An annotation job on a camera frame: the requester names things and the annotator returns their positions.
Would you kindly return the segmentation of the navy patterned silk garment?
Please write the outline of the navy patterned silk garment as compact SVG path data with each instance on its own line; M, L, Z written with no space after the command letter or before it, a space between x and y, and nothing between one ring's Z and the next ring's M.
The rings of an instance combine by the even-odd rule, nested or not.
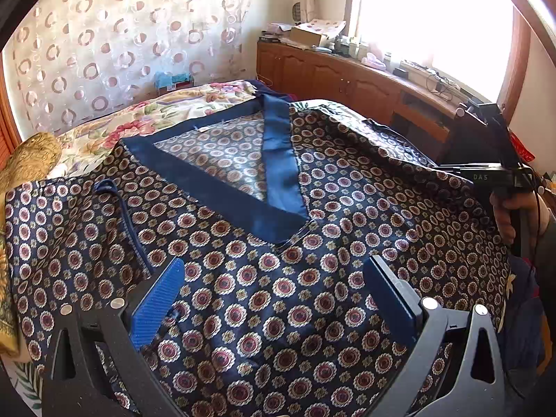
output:
M118 141L93 171L6 196L26 349L47 416L423 412L498 365L510 251L473 186L387 127L263 95ZM394 341L365 287L380 255L420 298ZM129 296L185 281L151 344Z

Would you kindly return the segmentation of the black chair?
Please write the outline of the black chair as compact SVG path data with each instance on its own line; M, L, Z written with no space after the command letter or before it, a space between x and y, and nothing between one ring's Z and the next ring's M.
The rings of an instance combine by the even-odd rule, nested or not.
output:
M444 166L500 161L499 137L494 123L459 106L436 163Z

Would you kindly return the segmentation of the wooden sideboard cabinet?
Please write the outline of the wooden sideboard cabinet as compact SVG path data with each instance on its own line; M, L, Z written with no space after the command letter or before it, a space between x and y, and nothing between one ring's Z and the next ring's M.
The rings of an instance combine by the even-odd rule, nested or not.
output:
M424 87L354 60L257 42L257 79L298 100L324 99L387 125L439 161L450 146L455 106Z

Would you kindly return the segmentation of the palm leaf bed sheet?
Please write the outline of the palm leaf bed sheet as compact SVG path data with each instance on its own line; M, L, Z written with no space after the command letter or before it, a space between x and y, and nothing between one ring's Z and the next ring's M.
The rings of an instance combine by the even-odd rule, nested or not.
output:
M25 405L38 417L42 416L42 377L32 362L3 360L9 381Z

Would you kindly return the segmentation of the yellow folded garment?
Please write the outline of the yellow folded garment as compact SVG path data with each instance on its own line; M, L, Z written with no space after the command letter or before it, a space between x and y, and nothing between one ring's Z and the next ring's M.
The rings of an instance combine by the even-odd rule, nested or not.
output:
M1 211L1 246L0 246L0 336L1 353L17 358L20 355L19 332L13 300L10 292L10 276L5 235L5 214Z

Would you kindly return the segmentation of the golden brocade folded cloth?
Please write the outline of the golden brocade folded cloth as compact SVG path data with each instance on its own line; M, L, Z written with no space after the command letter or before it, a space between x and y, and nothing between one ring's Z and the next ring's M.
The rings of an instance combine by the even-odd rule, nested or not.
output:
M1 204L6 193L25 182L42 180L57 165L62 148L50 133L37 133L19 145L1 170Z

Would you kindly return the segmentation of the floral bed quilt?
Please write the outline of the floral bed quilt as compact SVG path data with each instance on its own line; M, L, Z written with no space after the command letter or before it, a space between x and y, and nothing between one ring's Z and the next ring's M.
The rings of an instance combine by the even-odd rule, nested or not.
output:
M122 138L146 137L180 122L224 111L254 99L256 91L257 87L246 80L205 84L171 91L84 122L58 137L62 153L49 176L82 175L102 163Z

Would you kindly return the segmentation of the wooden louvered wardrobe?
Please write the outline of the wooden louvered wardrobe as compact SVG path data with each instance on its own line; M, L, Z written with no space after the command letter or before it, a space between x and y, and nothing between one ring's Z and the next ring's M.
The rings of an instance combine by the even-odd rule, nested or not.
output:
M0 164L4 166L15 149L22 143L8 101L4 73L0 76Z

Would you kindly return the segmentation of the blue toy on headboard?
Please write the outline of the blue toy on headboard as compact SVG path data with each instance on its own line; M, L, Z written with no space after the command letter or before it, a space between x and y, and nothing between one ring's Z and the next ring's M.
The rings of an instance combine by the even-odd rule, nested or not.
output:
M158 95L166 94L178 89L192 88L194 84L194 77L190 73L155 74L155 89Z

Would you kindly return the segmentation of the navy blue blanket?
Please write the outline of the navy blue blanket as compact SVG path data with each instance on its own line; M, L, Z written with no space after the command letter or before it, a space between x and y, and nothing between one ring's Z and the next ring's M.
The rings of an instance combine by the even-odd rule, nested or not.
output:
M282 100L284 100L286 102L289 102L289 103L297 101L297 97L294 94L288 94L288 93L283 93L283 92L276 91L274 89L269 88L266 84L264 84L263 82L261 82L259 80L247 79L246 82L249 83L253 87L254 95L256 97L261 96L261 95L267 95L267 96L272 96L272 97L282 99Z

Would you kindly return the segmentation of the cardboard box on cabinet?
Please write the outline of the cardboard box on cabinet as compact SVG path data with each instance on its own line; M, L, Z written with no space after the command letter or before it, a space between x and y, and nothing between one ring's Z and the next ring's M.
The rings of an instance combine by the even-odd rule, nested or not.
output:
M325 47L343 31L345 21L313 19L310 22L295 25L290 29L289 39L308 47L313 45Z

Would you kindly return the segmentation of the circle patterned sheer curtain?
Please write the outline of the circle patterned sheer curtain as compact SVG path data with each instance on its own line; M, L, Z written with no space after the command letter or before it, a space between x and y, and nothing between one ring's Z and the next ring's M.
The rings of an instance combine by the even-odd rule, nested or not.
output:
M244 72L251 0L36 0L3 52L23 138L62 134L155 94L162 74L195 83Z

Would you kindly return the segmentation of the window with wooden frame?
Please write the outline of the window with wooden frame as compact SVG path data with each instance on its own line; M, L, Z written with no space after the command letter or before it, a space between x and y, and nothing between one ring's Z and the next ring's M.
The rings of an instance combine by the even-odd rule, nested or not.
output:
M511 0L347 0L346 11L378 56L431 68L512 116L532 34Z

